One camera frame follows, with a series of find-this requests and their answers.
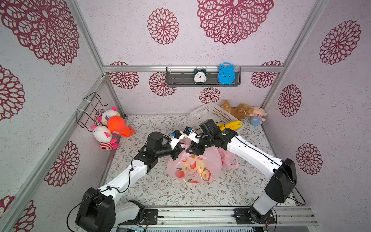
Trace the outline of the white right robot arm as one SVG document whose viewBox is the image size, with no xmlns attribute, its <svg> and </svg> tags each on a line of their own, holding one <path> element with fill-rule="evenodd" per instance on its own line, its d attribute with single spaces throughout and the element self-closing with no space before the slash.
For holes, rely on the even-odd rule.
<svg viewBox="0 0 371 232">
<path fill-rule="evenodd" d="M 261 217 L 269 213 L 277 204 L 286 201 L 297 184 L 294 161 L 271 156 L 248 143 L 236 131 L 226 128 L 221 130 L 212 119 L 200 125 L 202 133 L 195 133 L 186 127 L 183 135 L 192 142 L 189 150 L 200 156 L 207 148 L 217 147 L 229 151 L 255 166 L 268 178 L 264 192 L 250 207 L 250 214 Z"/>
</svg>

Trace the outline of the pink plastic bag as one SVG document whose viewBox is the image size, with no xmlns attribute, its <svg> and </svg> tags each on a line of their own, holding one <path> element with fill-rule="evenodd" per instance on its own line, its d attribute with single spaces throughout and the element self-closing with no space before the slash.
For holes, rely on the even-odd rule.
<svg viewBox="0 0 371 232">
<path fill-rule="evenodd" d="M 184 150 L 176 160 L 168 160 L 167 174 L 178 181 L 198 184 L 216 180 L 223 169 L 236 169 L 238 166 L 236 155 L 222 148 L 207 148 L 200 156 Z"/>
</svg>

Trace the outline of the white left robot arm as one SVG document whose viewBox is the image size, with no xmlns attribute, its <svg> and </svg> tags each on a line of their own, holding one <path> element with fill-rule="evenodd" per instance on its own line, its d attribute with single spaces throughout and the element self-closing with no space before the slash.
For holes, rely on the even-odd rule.
<svg viewBox="0 0 371 232">
<path fill-rule="evenodd" d="M 126 222 L 140 223 L 145 217 L 145 206 L 135 200 L 118 205 L 121 197 L 158 163 L 169 156 L 177 159 L 184 150 L 181 140 L 186 137 L 175 130 L 169 137 L 160 132 L 148 135 L 144 146 L 131 160 L 129 166 L 108 184 L 98 189 L 89 188 L 83 195 L 75 223 L 86 232 L 109 232 Z"/>
</svg>

